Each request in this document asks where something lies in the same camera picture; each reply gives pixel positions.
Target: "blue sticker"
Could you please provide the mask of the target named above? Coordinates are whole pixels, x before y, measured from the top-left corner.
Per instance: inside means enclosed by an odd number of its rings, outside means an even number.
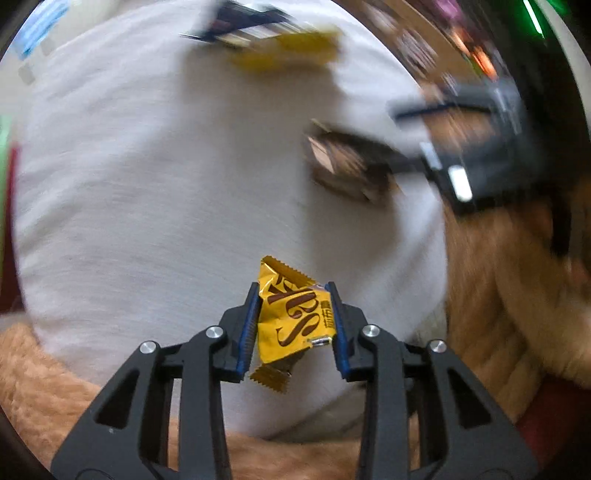
[[[21,60],[31,55],[69,8],[69,0],[45,0],[37,5],[12,41]]]

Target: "brown candy wrapper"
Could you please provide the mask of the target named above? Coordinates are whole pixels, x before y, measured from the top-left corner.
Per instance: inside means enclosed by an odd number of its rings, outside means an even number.
[[[312,178],[335,192],[382,206],[396,189],[389,164],[396,152],[387,145],[313,121],[304,148]]]

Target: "candy bar wrapper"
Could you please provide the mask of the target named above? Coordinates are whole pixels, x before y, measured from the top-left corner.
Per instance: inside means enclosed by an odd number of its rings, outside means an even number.
[[[273,257],[261,260],[258,349],[262,365],[251,378],[284,393],[306,350],[329,345],[336,334],[330,293]]]

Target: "black clip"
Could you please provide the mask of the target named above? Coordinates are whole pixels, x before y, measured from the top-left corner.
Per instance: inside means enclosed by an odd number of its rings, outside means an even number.
[[[344,304],[333,283],[338,370],[367,382],[358,480],[526,480],[537,465],[514,426],[442,340],[408,346]],[[144,342],[81,416],[51,465],[57,480],[230,480],[220,382],[246,374],[261,309],[258,284],[187,343]],[[178,472],[167,465],[173,380],[182,378]],[[410,471],[408,418],[421,466]]]

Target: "blurred package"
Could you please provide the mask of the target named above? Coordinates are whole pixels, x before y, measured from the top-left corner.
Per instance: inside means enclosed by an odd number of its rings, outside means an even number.
[[[272,6],[253,8],[227,0],[204,32],[182,36],[222,44],[237,66],[265,72],[337,60],[341,31],[334,25],[298,22]]]
[[[313,121],[304,149],[314,181],[361,202],[386,206],[396,190],[394,173],[422,171],[422,164],[365,135]]]

